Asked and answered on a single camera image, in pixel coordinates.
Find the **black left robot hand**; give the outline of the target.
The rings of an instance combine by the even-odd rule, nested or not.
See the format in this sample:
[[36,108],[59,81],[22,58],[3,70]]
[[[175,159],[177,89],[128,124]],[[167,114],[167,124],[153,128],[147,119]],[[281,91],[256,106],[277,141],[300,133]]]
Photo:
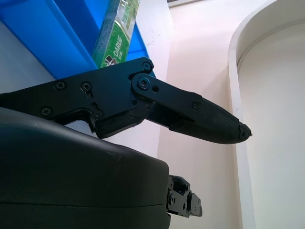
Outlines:
[[165,162],[106,141],[143,120],[218,144],[252,134],[158,80],[145,57],[1,94],[1,228],[167,229],[173,214],[201,217],[201,200]]

